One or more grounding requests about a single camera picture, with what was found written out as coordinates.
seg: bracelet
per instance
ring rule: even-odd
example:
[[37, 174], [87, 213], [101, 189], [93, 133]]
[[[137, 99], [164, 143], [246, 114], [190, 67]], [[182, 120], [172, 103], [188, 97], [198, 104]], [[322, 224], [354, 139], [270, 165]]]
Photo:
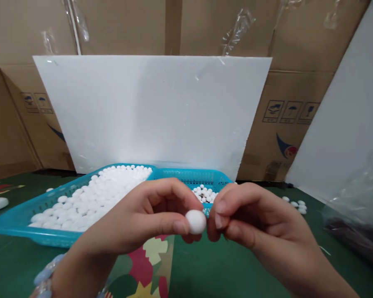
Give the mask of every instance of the bracelet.
[[[51, 276], [55, 269], [58, 267], [59, 262], [63, 259], [66, 254], [57, 255], [51, 262], [49, 262], [42, 271], [37, 274], [34, 279], [34, 285], [36, 286], [35, 292], [37, 293], [36, 298], [51, 298], [53, 295], [51, 291]], [[97, 298], [104, 298], [105, 293], [109, 287], [109, 280], [105, 284], [102, 291], [97, 295]]]

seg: fingernail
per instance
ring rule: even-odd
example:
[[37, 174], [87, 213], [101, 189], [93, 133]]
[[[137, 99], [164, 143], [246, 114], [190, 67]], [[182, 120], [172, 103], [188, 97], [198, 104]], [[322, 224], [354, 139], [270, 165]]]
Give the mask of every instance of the fingernail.
[[216, 211], [218, 213], [223, 213], [225, 211], [226, 207], [227, 207], [227, 203], [225, 201], [221, 201], [216, 206]]
[[229, 226], [227, 232], [228, 235], [232, 237], [232, 239], [238, 239], [241, 233], [238, 226]]
[[214, 217], [214, 220], [216, 221], [216, 228], [217, 229], [223, 228], [223, 219], [222, 219], [221, 215], [216, 213], [216, 215]]
[[182, 221], [175, 221], [173, 223], [174, 232], [178, 235], [186, 235], [187, 227]]

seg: pile of white foam balls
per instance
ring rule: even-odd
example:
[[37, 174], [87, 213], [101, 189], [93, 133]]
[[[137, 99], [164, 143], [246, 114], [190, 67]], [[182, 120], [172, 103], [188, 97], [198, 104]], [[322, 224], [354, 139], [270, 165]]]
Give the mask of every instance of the pile of white foam balls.
[[135, 165], [105, 168], [71, 197], [61, 196], [52, 208], [35, 214], [29, 226], [84, 232], [151, 173], [152, 168]]
[[[290, 202], [290, 199], [288, 197], [282, 197], [283, 200], [286, 202]], [[298, 201], [298, 202], [290, 202], [293, 207], [297, 208], [298, 212], [300, 212], [302, 215], [307, 214], [307, 206], [305, 205], [304, 201]]]
[[194, 188], [192, 192], [202, 203], [214, 203], [218, 192], [214, 192], [211, 188], [207, 189], [203, 184]]

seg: hand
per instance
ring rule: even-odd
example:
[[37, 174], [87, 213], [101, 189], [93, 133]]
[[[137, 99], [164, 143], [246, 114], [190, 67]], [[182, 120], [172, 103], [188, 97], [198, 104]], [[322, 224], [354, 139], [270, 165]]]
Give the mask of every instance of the hand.
[[82, 240], [99, 253], [122, 255], [158, 235], [182, 235], [187, 243], [201, 235], [189, 234], [185, 214], [203, 205], [176, 178], [145, 181], [130, 191], [102, 219], [89, 228]]
[[96, 297], [117, 256], [152, 237], [178, 234], [187, 243], [199, 241], [201, 235], [189, 234], [184, 216], [192, 209], [203, 210], [203, 205], [178, 179], [141, 183], [70, 248], [53, 274], [53, 298]]
[[218, 241], [222, 233], [250, 249], [299, 297], [358, 297], [323, 255], [299, 212], [256, 184], [228, 184], [218, 194], [208, 237]]

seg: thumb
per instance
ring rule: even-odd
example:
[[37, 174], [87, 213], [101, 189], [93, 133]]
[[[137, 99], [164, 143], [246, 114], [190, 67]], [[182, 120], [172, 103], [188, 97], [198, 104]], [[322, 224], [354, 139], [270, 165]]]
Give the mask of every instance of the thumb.
[[148, 236], [158, 235], [188, 235], [189, 224], [187, 219], [176, 212], [160, 212], [147, 216], [145, 222]]
[[229, 222], [224, 230], [224, 236], [253, 252], [261, 251], [268, 241], [268, 235], [264, 232], [248, 223], [234, 219]]

